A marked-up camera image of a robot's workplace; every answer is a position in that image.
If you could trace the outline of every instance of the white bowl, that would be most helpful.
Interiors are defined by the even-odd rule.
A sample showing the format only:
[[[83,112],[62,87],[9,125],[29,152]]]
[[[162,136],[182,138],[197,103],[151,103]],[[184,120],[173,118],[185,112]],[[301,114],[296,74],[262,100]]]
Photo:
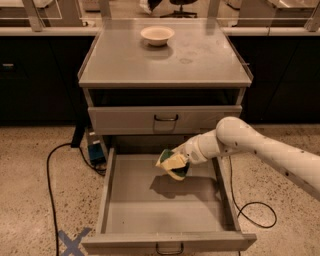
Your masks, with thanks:
[[[151,26],[141,30],[141,36],[153,46],[165,45],[173,35],[173,29],[164,26]]]

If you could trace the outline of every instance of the speckled floor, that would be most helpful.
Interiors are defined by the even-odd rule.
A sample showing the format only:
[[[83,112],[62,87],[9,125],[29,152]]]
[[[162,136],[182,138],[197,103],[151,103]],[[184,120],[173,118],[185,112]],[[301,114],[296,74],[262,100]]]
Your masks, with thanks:
[[[320,125],[255,127],[269,137],[320,155]],[[46,159],[53,148],[70,142],[73,132],[73,127],[0,128],[1,255],[55,255]],[[242,230],[258,237],[242,255],[320,255],[320,202],[250,154],[234,155],[232,164],[238,204],[263,201],[278,215],[278,223],[268,230],[239,218]],[[70,246],[75,240],[77,248],[81,232],[91,229],[88,236],[95,234],[103,177],[84,164],[78,149],[69,146],[52,155],[50,171],[59,230],[65,233],[64,241]],[[271,213],[258,205],[246,213],[262,224],[273,221]],[[69,254],[60,239],[61,255],[86,255],[81,245],[79,250]]]

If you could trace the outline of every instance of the drawer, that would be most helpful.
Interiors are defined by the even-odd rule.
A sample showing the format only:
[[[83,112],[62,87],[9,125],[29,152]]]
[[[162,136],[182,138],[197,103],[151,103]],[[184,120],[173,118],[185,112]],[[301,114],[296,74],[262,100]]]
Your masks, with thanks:
[[[241,106],[89,107],[96,134],[195,134],[213,129]]]
[[[158,157],[110,149],[96,235],[82,239],[90,255],[243,251],[254,243],[239,227],[220,158],[191,166],[177,182],[155,167]]]

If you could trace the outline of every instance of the electrical cable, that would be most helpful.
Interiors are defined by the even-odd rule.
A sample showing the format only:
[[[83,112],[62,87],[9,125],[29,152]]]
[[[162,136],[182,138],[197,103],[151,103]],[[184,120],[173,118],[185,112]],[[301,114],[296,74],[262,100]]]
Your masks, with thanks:
[[[52,193],[52,188],[51,188],[51,179],[50,179],[50,168],[49,168],[49,163],[50,163],[50,158],[52,154],[59,148],[65,147],[65,146],[71,146],[72,143],[64,143],[61,144],[57,147],[55,147],[48,155],[47,157],[47,183],[48,183],[48,190],[49,190],[49,196],[50,196],[50,202],[51,202],[51,208],[52,208],[52,216],[53,216],[53,225],[54,225],[54,233],[55,233],[55,247],[56,247],[56,256],[59,256],[59,231],[58,231],[58,223],[57,223],[57,214],[56,214],[56,207],[54,204],[54,199],[53,199],[53,193]],[[84,162],[95,172],[97,172],[99,175],[104,176],[105,175],[105,169],[100,170],[96,168],[96,166],[91,166],[88,161],[86,160],[82,149],[79,147],[81,156],[84,160]]]
[[[249,202],[249,203],[246,203],[244,206],[242,206],[241,208],[238,206],[236,200],[235,200],[235,196],[234,196],[234,192],[233,192],[233,168],[232,168],[232,161],[231,161],[231,156],[228,157],[229,158],[229,163],[230,163],[230,184],[231,184],[231,196],[232,196],[232,200],[233,200],[233,203],[234,205],[236,206],[236,208],[238,209],[238,215],[237,215],[237,218],[240,217],[240,215],[243,215],[247,220],[249,220],[252,224],[256,225],[257,227],[259,228],[264,228],[264,229],[269,229],[269,228],[272,228],[274,227],[274,225],[276,225],[277,223],[277,214],[276,212],[273,210],[273,208],[266,204],[266,203],[263,203],[263,202],[260,202],[260,201],[254,201],[254,202]],[[274,222],[271,224],[271,225],[261,225],[257,222],[255,222],[254,220],[252,220],[250,217],[248,217],[246,214],[243,213],[243,210],[249,206],[249,205],[254,205],[254,204],[260,204],[260,205],[263,205],[263,206],[266,206],[267,208],[269,208],[269,210],[273,213],[274,215]]]
[[[56,256],[59,256],[59,234],[58,234],[58,223],[57,223],[57,214],[56,214],[56,207],[53,200],[53,193],[51,189],[51,179],[50,179],[50,169],[49,169],[49,163],[51,155],[59,148],[62,148],[64,146],[71,146],[71,143],[65,143],[62,145],[57,146],[54,148],[47,158],[47,182],[48,182],[48,189],[49,189],[49,195],[50,195],[50,201],[51,201],[51,207],[52,207],[52,216],[53,216],[53,225],[54,225],[54,233],[55,233],[55,240],[56,240]]]

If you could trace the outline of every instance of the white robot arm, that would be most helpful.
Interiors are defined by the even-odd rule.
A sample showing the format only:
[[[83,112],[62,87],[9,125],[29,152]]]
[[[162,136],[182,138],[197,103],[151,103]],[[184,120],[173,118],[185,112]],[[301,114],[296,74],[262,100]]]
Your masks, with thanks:
[[[267,138],[236,117],[220,120],[215,130],[192,137],[172,151],[185,165],[250,152],[320,200],[319,156]]]

